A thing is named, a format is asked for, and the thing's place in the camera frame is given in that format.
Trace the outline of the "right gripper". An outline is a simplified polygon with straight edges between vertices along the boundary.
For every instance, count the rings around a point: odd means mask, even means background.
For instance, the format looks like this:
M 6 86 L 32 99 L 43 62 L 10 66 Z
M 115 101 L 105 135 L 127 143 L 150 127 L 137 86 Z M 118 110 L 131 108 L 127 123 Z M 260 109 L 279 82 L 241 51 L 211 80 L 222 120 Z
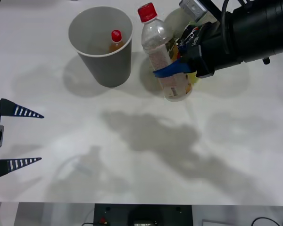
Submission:
M 221 25 L 219 22 L 206 22 L 202 25 L 189 23 L 176 41 L 180 57 L 172 64 L 153 71 L 156 78 L 167 78 L 179 73 L 197 73 L 197 77 L 214 75 L 213 55 L 219 54 L 221 46 Z

